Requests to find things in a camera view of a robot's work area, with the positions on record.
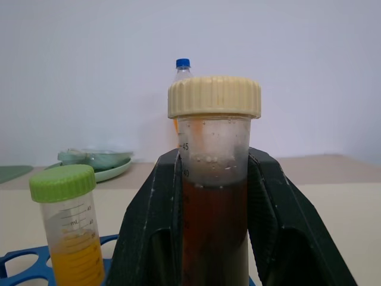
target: white backdrop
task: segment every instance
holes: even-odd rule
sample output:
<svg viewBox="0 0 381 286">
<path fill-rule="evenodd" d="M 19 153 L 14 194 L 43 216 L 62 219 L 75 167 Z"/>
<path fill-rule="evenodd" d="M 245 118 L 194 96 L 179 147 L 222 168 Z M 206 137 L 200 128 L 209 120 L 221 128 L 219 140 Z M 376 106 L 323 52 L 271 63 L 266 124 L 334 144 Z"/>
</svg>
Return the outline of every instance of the white backdrop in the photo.
<svg viewBox="0 0 381 286">
<path fill-rule="evenodd" d="M 0 164 L 47 165 L 69 147 L 175 145 L 174 61 L 258 80 L 251 145 L 273 156 L 381 163 L 379 1 L 2 0 Z"/>
</svg>

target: blue bottle cap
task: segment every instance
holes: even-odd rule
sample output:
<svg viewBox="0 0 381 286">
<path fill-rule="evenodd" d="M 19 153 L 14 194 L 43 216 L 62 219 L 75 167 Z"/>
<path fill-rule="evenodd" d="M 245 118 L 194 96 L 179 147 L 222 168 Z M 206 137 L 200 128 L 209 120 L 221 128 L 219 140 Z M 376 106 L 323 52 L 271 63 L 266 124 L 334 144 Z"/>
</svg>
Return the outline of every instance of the blue bottle cap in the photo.
<svg viewBox="0 0 381 286">
<path fill-rule="evenodd" d="M 188 58 L 180 58 L 176 60 L 176 68 L 178 67 L 191 67 L 191 62 Z"/>
</svg>

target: beige table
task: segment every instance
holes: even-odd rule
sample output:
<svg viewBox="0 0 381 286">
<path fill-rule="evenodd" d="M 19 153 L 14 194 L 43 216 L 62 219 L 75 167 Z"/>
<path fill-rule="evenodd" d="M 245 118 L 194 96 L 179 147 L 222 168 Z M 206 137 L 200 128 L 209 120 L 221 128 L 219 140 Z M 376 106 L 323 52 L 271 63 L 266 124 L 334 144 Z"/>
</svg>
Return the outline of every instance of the beige table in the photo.
<svg viewBox="0 0 381 286">
<path fill-rule="evenodd" d="M 358 285 L 379 285 L 381 269 L 381 168 L 342 156 L 279 159 L 287 176 L 315 205 Z M 127 205 L 152 170 L 153 164 L 136 164 L 123 176 L 94 191 L 101 236 L 119 232 Z M 0 256 L 6 252 L 46 245 L 38 204 L 30 199 L 31 174 L 0 185 Z M 113 244 L 102 248 L 111 257 Z M 36 259 L 19 257 L 7 263 L 10 274 Z M 249 248 L 250 275 L 261 285 Z M 23 285 L 47 285 L 42 280 Z"/>
</svg>

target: green mat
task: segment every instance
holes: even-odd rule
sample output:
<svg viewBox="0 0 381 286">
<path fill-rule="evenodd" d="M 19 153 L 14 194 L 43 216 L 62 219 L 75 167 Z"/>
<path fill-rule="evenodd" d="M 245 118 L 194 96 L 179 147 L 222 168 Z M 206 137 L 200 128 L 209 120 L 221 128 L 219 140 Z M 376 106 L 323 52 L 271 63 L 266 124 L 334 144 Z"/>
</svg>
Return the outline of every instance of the green mat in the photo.
<svg viewBox="0 0 381 286">
<path fill-rule="evenodd" d="M 0 166 L 0 184 L 25 175 L 32 170 L 32 166 Z"/>
</svg>

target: green screw cap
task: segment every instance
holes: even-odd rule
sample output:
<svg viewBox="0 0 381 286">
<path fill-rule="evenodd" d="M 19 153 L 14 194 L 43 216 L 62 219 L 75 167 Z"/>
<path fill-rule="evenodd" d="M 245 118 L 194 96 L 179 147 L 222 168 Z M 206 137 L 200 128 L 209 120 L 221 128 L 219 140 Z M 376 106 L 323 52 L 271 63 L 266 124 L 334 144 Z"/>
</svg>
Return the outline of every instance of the green screw cap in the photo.
<svg viewBox="0 0 381 286">
<path fill-rule="evenodd" d="M 56 203 L 92 191 L 96 186 L 94 169 L 88 165 L 68 165 L 44 170 L 29 179 L 32 200 Z"/>
</svg>

